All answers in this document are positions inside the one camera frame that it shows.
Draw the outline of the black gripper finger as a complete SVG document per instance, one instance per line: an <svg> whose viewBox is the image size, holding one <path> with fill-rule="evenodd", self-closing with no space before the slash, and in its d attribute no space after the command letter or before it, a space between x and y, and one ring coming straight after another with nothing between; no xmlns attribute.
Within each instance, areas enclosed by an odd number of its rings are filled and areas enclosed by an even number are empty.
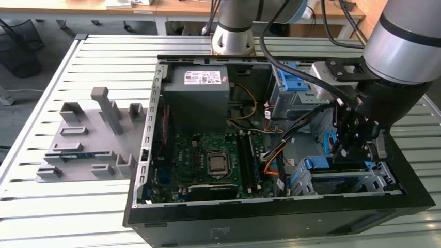
<svg viewBox="0 0 441 248"><path fill-rule="evenodd" d="M357 161L377 162L388 158L385 144L387 130L377 121L361 119L351 126L348 138L349 158Z"/></svg>
<svg viewBox="0 0 441 248"><path fill-rule="evenodd" d="M332 158L340 161L369 161L369 150L357 130L360 121L357 112L347 107L335 105L333 127L336 128L336 142L332 147Z"/></svg>

